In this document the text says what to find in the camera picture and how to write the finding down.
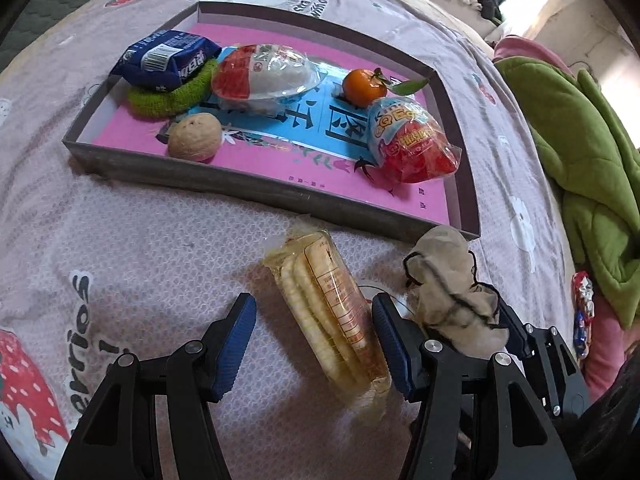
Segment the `cracker pack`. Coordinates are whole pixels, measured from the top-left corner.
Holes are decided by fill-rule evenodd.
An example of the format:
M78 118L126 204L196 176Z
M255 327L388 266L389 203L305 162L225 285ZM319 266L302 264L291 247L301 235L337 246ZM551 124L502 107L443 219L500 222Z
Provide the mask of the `cracker pack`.
M262 264L314 352L337 397L359 418L377 422L392 380L374 333L370 302L329 232L306 220L268 240Z

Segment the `red surprise egg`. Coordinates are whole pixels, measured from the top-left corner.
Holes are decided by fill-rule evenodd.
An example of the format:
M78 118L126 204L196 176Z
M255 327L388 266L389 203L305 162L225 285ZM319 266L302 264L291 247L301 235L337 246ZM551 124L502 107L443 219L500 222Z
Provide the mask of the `red surprise egg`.
M455 174L461 150L418 102L379 98L368 110L369 152L394 183L415 184Z

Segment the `orange tangerine with leaf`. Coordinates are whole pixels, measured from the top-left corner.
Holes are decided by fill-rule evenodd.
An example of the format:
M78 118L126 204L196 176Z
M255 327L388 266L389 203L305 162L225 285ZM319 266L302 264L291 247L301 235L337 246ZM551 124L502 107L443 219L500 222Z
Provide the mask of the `orange tangerine with leaf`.
M417 80L393 79L378 67L375 70L357 68L351 70L342 81L344 99L360 108L367 108L377 99L389 93L395 96L412 96L428 85L427 78Z

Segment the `walnut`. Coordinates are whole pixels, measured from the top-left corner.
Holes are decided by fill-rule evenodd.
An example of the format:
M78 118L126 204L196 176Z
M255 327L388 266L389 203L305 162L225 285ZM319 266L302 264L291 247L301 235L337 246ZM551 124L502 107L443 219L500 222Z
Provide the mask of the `walnut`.
M207 162L222 144L220 121L212 114L191 114L167 131L168 155L190 162Z

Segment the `red white candy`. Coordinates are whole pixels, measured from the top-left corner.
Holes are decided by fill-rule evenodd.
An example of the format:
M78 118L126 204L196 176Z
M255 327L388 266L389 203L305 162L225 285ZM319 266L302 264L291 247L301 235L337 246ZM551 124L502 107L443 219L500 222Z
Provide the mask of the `red white candy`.
M282 44L244 44L225 54L210 88L221 107L275 115L317 89L326 70Z

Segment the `blue snack packet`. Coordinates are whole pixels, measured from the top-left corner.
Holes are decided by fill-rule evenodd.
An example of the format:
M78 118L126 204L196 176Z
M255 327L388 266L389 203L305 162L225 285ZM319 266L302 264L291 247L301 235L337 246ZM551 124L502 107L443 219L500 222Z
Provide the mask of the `blue snack packet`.
M130 44L111 70L128 84L145 90L174 91L195 77L221 47L208 38L161 29Z

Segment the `small snack wrappers pile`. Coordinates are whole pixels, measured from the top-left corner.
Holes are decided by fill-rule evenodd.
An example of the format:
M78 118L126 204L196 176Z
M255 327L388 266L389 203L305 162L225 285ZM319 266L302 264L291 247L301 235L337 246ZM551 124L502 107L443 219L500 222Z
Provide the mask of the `small snack wrappers pile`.
M574 301L573 344L577 359L587 359L591 344L591 324L594 319L593 284L586 271L578 271L572 277Z

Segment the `shallow grey cardboard box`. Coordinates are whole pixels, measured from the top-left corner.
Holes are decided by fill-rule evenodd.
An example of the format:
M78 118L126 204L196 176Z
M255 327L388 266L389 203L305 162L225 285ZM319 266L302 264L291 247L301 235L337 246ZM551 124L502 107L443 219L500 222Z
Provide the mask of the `shallow grey cardboard box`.
M439 73L424 62L389 44L318 18L251 4L200 2L170 21L174 29L193 32L194 25L233 25L315 39L328 47L361 56L386 74L430 82L416 94L442 127L447 139L462 146L463 136ZM79 166L102 177L213 192L268 206L310 214L350 228L412 243L436 223L358 202L352 198L304 188L288 182L218 168L211 162L172 158L167 151L168 122L139 118L131 113L126 80L111 76L100 84L64 136L64 145ZM462 160L458 171L444 180L451 226L465 237L480 236L474 179Z

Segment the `green fleece blanket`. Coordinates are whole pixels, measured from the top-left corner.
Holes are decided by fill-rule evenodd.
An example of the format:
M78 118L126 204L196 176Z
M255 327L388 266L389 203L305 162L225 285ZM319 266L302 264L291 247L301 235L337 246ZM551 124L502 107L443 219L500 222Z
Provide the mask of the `green fleece blanket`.
M620 327L639 318L639 152L586 70L569 75L525 56L496 69L532 133L546 175L561 190L576 266L589 269Z

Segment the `pink pillow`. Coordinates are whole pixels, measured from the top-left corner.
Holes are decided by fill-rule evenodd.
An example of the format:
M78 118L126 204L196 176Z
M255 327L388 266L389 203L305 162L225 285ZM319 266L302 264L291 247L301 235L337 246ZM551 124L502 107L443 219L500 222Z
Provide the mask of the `pink pillow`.
M563 62L559 55L543 46L539 42L520 36L506 36L499 40L494 47L492 60L497 63L507 58L534 58L559 68L567 75L573 76L572 70Z

